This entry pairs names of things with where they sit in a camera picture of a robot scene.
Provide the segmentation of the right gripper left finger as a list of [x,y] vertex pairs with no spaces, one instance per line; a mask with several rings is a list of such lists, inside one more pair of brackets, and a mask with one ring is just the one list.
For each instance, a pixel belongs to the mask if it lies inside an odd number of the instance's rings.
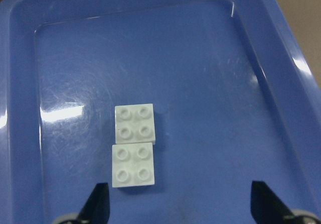
[[110,200],[108,183],[97,183],[79,213],[69,213],[54,223],[108,223]]

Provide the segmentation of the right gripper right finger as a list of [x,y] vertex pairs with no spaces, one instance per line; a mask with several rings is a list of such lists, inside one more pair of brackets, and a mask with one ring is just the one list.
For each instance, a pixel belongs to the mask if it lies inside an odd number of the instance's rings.
[[315,214],[289,209],[264,181],[252,181],[250,211],[256,223],[320,223]]

